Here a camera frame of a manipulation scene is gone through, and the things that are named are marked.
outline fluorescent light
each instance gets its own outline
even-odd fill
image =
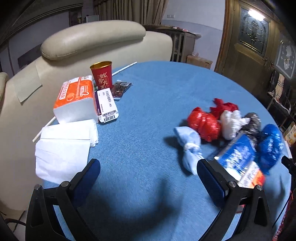
[[[257,19],[258,21],[262,21],[264,19],[264,16],[260,13],[258,13],[257,11],[255,10],[250,10],[248,12],[248,14],[253,17],[254,19]]]

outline gold cup rim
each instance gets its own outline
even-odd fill
[[[107,66],[110,66],[112,64],[111,61],[101,61],[101,62],[97,62],[93,65],[91,65],[89,68],[90,69],[101,69]]]

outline knotted blue cloth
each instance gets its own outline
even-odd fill
[[[269,175],[269,170],[280,158],[283,147],[280,130],[273,124],[266,125],[260,133],[256,157],[263,174]]]
[[[197,175],[197,163],[204,159],[200,152],[200,136],[188,126],[175,127],[174,132],[177,136],[178,143],[184,149],[183,165],[193,175]]]

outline curtain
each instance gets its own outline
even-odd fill
[[[160,24],[167,4],[168,0],[95,0],[94,12],[100,20]]]

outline wooden door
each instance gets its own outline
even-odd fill
[[[231,39],[222,70],[222,75],[255,96],[270,79],[271,60],[275,58],[279,37],[277,23],[261,10],[264,11],[234,1]]]

